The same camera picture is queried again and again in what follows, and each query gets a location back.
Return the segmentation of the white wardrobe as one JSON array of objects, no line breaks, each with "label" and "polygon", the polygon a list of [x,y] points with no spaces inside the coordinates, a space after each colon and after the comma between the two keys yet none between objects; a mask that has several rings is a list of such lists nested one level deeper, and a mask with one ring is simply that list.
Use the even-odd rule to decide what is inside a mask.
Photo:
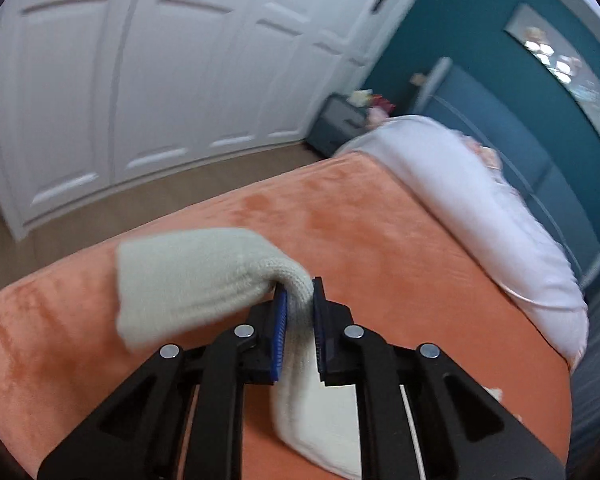
[{"label": "white wardrobe", "polygon": [[0,0],[0,209],[16,240],[133,184],[301,140],[415,0]]}]

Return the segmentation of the pink white duvet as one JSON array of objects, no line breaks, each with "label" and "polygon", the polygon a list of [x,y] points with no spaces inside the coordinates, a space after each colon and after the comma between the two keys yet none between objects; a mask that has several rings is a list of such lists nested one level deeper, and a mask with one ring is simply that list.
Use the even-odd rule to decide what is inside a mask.
[{"label": "pink white duvet", "polygon": [[390,170],[577,368],[588,346],[588,306],[562,246],[506,181],[492,148],[407,115],[337,152],[364,153]]}]

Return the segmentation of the grey blue curtain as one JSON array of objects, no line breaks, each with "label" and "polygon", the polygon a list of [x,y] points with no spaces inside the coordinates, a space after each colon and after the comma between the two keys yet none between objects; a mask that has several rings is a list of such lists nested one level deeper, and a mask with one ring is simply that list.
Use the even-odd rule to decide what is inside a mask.
[{"label": "grey blue curtain", "polygon": [[600,291],[590,303],[585,356],[571,378],[572,429],[567,472],[591,456],[600,442]]}]

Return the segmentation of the dark grey nightstand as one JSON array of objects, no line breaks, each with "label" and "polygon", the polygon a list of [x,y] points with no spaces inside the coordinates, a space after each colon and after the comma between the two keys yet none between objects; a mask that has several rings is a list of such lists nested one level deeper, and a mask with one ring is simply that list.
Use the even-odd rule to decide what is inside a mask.
[{"label": "dark grey nightstand", "polygon": [[317,113],[306,136],[306,145],[329,158],[344,144],[366,133],[367,108],[352,105],[345,96],[332,93]]}]

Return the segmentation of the blue upholstered headboard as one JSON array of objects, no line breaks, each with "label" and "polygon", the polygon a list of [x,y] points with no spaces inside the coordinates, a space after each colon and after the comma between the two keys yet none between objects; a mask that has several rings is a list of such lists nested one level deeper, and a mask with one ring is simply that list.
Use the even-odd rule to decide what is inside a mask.
[{"label": "blue upholstered headboard", "polygon": [[580,289],[600,275],[600,242],[577,195],[534,134],[483,84],[439,58],[410,112],[471,136],[500,156],[503,176],[566,253]]}]

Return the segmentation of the tissue box on nightstand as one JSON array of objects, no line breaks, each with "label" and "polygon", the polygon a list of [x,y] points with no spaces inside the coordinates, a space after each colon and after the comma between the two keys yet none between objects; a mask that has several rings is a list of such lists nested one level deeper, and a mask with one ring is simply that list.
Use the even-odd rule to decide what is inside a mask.
[{"label": "tissue box on nightstand", "polygon": [[348,97],[348,103],[355,107],[368,107],[373,99],[373,91],[370,89],[355,90]]}]

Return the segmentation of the orange plush bed blanket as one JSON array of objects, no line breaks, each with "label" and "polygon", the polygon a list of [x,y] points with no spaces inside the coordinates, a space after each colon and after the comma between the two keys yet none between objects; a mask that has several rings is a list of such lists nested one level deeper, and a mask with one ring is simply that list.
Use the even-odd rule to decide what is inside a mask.
[{"label": "orange plush bed blanket", "polygon": [[25,471],[149,356],[117,334],[118,244],[212,226],[261,233],[388,341],[435,342],[567,456],[566,362],[454,238],[370,158],[280,150],[110,195],[21,243],[0,217],[0,442]]}]

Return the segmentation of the cream knit sweater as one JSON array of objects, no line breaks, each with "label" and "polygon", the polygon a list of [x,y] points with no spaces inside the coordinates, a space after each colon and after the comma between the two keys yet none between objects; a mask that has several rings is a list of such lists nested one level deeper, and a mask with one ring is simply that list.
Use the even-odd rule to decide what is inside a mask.
[{"label": "cream knit sweater", "polygon": [[274,387],[276,434],[317,466],[361,475],[355,391],[318,376],[310,274],[260,234],[234,228],[131,238],[117,249],[117,332],[148,346],[260,302],[279,283],[289,294],[282,377]]}]

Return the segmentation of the framed wall picture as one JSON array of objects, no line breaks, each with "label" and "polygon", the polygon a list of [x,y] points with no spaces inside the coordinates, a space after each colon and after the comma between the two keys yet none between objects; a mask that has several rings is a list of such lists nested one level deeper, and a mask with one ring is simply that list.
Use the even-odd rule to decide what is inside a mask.
[{"label": "framed wall picture", "polygon": [[516,7],[505,31],[552,74],[600,137],[600,78],[576,48],[527,3]]}]

